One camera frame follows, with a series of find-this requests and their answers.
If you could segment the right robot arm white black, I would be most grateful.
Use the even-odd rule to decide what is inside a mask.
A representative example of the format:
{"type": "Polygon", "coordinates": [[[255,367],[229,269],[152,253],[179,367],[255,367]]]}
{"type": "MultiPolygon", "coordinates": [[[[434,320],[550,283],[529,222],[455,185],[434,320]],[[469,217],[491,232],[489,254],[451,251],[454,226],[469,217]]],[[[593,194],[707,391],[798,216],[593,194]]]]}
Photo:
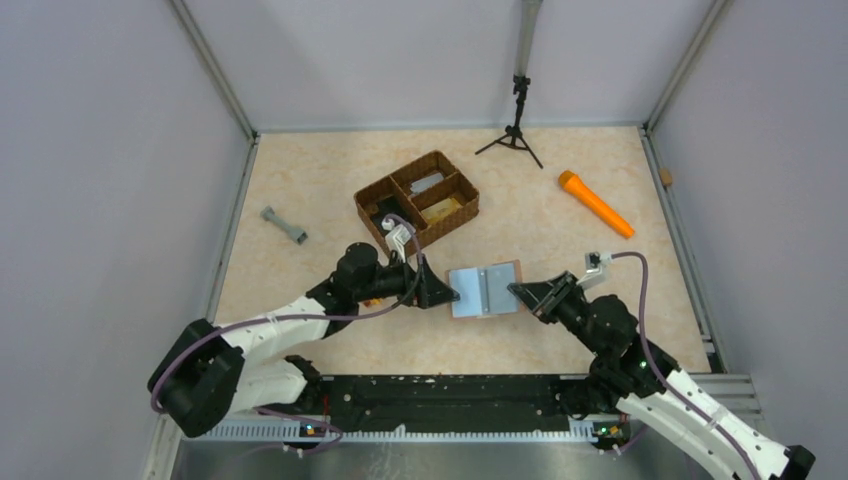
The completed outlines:
{"type": "Polygon", "coordinates": [[[810,450],[768,438],[715,400],[641,337],[637,317],[616,295],[588,300],[568,271],[508,289],[538,320],[565,327],[593,353],[581,409],[614,409],[637,419],[715,479],[804,479],[811,472],[810,450]]]}

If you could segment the grey credit card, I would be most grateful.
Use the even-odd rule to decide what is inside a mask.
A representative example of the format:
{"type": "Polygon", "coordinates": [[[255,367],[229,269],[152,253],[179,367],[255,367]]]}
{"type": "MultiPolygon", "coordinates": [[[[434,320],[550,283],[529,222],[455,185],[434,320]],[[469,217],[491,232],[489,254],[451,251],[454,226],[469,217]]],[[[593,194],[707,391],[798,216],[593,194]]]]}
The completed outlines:
{"type": "Polygon", "coordinates": [[[482,277],[484,314],[497,316],[519,311],[518,300],[507,289],[509,284],[519,282],[519,264],[516,261],[487,266],[482,270],[482,277]]]}

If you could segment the brown leather card holder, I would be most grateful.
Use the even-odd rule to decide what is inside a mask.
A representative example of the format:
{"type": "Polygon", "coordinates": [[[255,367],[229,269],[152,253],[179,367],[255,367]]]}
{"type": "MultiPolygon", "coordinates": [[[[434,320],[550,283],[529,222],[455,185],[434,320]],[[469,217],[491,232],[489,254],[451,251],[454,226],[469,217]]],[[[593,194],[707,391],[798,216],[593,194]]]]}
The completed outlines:
{"type": "Polygon", "coordinates": [[[508,289],[522,281],[519,260],[448,270],[446,279],[459,294],[459,299],[450,304],[454,320],[510,315],[524,309],[508,289]]]}

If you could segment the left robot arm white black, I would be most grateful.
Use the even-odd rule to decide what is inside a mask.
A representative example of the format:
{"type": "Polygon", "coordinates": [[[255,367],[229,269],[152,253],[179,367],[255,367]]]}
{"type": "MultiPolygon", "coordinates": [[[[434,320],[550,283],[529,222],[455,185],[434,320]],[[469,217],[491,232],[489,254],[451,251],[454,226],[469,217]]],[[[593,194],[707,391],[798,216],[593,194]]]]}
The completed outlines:
{"type": "Polygon", "coordinates": [[[411,267],[393,253],[381,264],[374,246],[353,243],[327,279],[283,307],[225,326],[189,323],[148,380],[152,409],[194,438],[230,414],[305,400],[316,371],[300,357],[277,355],[364,319],[366,300],[394,298],[396,307],[419,309],[459,300],[425,256],[416,261],[411,267]]]}

